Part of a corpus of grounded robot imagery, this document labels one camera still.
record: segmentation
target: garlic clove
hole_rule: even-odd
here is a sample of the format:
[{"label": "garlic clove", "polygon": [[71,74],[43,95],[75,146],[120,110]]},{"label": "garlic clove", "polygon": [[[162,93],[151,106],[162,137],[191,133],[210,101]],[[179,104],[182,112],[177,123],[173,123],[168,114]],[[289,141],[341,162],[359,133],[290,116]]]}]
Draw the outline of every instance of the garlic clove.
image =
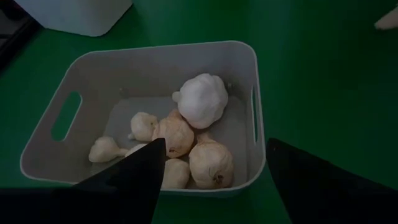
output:
[{"label": "garlic clove", "polygon": [[190,151],[194,134],[178,110],[174,109],[155,127],[152,140],[157,138],[165,138],[166,155],[176,158]]},{"label": "garlic clove", "polygon": [[120,149],[112,137],[102,136],[91,147],[88,160],[90,162],[108,162],[116,157],[126,155],[127,152],[127,149]]},{"label": "garlic clove", "polygon": [[131,134],[129,134],[128,138],[150,142],[156,125],[156,116],[145,112],[138,112],[131,118]]},{"label": "garlic clove", "polygon": [[226,146],[210,138],[197,137],[198,144],[189,154],[189,166],[196,185],[203,189],[224,188],[232,183],[233,157]]},{"label": "garlic clove", "polygon": [[144,147],[144,146],[146,146],[146,145],[147,145],[146,143],[143,143],[143,144],[138,144],[138,145],[132,147],[132,148],[126,153],[126,155],[125,155],[124,157],[130,156],[131,154],[135,153],[135,152],[138,151],[140,148],[142,148],[142,147]]},{"label": "garlic clove", "polygon": [[220,77],[204,73],[186,81],[172,99],[192,127],[203,129],[221,118],[228,93]]},{"label": "garlic clove", "polygon": [[187,162],[169,159],[165,163],[162,189],[184,189],[189,180],[190,169]]}]

